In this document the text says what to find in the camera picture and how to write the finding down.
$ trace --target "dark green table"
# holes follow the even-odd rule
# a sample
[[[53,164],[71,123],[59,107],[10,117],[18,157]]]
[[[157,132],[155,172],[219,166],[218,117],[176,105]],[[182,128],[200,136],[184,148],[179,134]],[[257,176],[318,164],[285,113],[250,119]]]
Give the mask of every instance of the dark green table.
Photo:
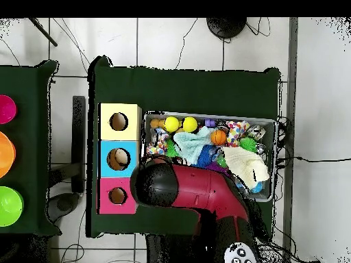
[[[98,103],[135,103],[144,112],[160,110],[276,119],[279,79],[276,68],[264,73],[168,71],[111,67],[106,56],[96,58],[88,72],[86,235],[96,237],[101,232],[192,234],[197,223],[196,213],[186,209],[140,205],[134,215],[96,213]],[[271,232],[272,201],[260,205],[263,220]]]
[[[50,60],[35,67],[0,66],[0,94],[10,96],[18,108],[11,122],[0,125],[0,131],[16,147],[16,159],[0,179],[0,186],[17,190],[24,200],[19,220],[9,227],[0,227],[0,234],[60,233],[45,214],[49,170],[48,84],[57,65]]]

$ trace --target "green bowl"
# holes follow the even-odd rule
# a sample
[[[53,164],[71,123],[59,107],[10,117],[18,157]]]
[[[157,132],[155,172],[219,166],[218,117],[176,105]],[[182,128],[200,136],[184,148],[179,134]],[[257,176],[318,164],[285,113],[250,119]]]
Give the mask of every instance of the green bowl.
[[[0,227],[7,227],[15,223],[22,211],[22,196],[7,186],[0,186]]]

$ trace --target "round hole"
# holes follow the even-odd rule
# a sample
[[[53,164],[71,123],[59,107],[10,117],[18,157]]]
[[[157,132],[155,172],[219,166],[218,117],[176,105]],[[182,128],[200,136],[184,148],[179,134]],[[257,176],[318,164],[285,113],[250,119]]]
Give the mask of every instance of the round hole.
[[[108,198],[112,203],[121,205],[125,203],[125,200],[127,199],[127,193],[122,188],[113,188],[108,193]]]
[[[123,113],[114,113],[110,118],[110,126],[113,130],[123,131],[128,126],[128,118]]]
[[[130,154],[123,148],[115,148],[107,155],[108,166],[115,171],[126,169],[130,163]]]

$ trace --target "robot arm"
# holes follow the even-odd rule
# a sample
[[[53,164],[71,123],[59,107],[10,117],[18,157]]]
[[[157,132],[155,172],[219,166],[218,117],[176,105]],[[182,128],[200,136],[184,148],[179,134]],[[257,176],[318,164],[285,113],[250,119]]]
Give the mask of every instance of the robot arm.
[[[215,263],[258,263],[247,208],[221,173],[152,160],[134,170],[131,189],[139,203],[215,214]]]

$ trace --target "bowl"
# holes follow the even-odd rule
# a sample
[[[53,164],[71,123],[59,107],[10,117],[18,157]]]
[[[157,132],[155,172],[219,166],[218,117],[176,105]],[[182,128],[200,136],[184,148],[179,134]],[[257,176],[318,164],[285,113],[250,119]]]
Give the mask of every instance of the bowl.
[[[0,124],[10,122],[17,113],[17,106],[9,96],[0,95]]]
[[[10,170],[16,157],[16,149],[8,137],[0,132],[0,178]]]
[[[0,186],[0,227],[14,224],[22,214],[23,198],[21,194],[7,186]]]

